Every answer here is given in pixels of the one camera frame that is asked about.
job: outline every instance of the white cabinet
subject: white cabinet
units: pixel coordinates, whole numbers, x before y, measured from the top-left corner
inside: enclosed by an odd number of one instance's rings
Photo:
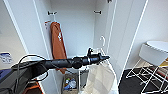
[[[112,0],[110,3],[107,0],[4,2],[27,54],[52,59],[50,30],[46,29],[45,22],[52,22],[54,16],[48,15],[48,11],[57,12],[55,20],[61,24],[68,57],[84,56],[89,47],[102,47],[100,37],[104,36],[103,50],[110,56],[119,83],[146,0]],[[48,84],[44,90],[50,94],[60,93],[63,76],[54,71],[50,74],[48,79],[54,81],[57,89],[50,88],[53,84]]]

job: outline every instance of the white wall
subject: white wall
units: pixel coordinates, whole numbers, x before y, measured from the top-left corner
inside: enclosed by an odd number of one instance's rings
[[[139,51],[146,41],[168,42],[168,1],[149,0],[139,26],[126,69],[132,68],[139,60]]]
[[[68,57],[83,56],[93,47],[96,0],[51,0],[61,24]]]
[[[127,62],[146,0],[117,0],[107,54],[118,82]]]
[[[3,64],[0,60],[0,69],[10,68],[26,55],[6,6],[3,0],[0,0],[0,53],[4,52],[11,54],[13,63]]]

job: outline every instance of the white bag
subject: white bag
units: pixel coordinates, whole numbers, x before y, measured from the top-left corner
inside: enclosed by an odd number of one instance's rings
[[[118,94],[116,75],[107,60],[89,67],[87,83],[82,94]]]

